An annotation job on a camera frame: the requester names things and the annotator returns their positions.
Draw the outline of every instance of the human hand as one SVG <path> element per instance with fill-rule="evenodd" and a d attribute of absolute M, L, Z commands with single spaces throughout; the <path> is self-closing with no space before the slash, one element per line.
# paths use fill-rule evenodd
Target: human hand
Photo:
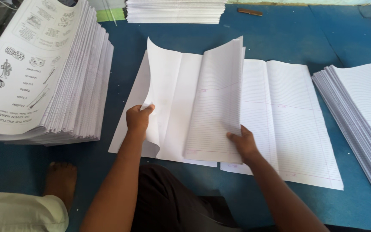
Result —
<path fill-rule="evenodd" d="M 241 125 L 241 136 L 227 132 L 227 138 L 236 145 L 243 163 L 249 165 L 251 162 L 255 162 L 257 158 L 262 157 L 255 145 L 253 133 L 243 125 Z"/>
<path fill-rule="evenodd" d="M 148 116 L 152 113 L 155 106 L 149 105 L 147 108 L 140 110 L 141 105 L 136 105 L 127 110 L 127 127 L 128 133 L 138 134 L 146 139 L 146 130 L 148 127 Z"/>

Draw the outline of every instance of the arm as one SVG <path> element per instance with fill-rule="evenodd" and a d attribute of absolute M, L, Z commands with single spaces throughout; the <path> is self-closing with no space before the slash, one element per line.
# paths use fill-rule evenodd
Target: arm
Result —
<path fill-rule="evenodd" d="M 307 205 L 286 185 L 261 156 L 253 134 L 241 125 L 242 136 L 227 133 L 242 160 L 253 172 L 277 228 L 281 232 L 329 232 Z"/>
<path fill-rule="evenodd" d="M 128 131 L 110 172 L 101 184 L 80 227 L 81 232 L 129 232 L 137 202 L 138 168 L 154 105 L 127 111 Z"/>

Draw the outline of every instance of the blue tabletop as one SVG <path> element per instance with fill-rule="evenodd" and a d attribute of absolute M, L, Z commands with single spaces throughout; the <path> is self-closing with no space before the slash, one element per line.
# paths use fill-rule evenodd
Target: blue tabletop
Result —
<path fill-rule="evenodd" d="M 238 13 L 243 7 L 263 16 Z M 371 6 L 226 5 L 219 24 L 129 24 L 104 22 L 114 45 L 101 140 L 56 147 L 0 143 L 0 192 L 40 195 L 51 161 L 78 167 L 75 201 L 67 231 L 78 231 L 115 154 L 108 153 L 121 112 L 146 49 L 146 40 L 166 49 L 202 54 L 244 36 L 246 59 L 306 64 L 310 73 L 331 64 L 343 68 L 371 63 Z M 371 185 L 317 92 L 344 191 L 287 182 L 326 224 L 371 229 Z M 224 196 L 242 228 L 274 224 L 252 176 L 217 168 L 142 158 L 158 163 L 198 195 Z"/>

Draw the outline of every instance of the white garment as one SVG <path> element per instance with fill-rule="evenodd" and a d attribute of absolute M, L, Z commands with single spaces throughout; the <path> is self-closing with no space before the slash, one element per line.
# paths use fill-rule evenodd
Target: white garment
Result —
<path fill-rule="evenodd" d="M 0 232 L 65 232 L 68 213 L 56 196 L 0 192 Z"/>

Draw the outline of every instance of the dark pants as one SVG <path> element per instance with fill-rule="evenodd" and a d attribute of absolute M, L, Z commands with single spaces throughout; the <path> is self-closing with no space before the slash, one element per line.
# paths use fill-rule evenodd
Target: dark pants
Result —
<path fill-rule="evenodd" d="M 132 232 L 239 231 L 224 197 L 198 197 L 163 166 L 140 166 Z M 332 232 L 369 232 L 327 225 Z M 252 232 L 278 231 L 275 226 Z"/>

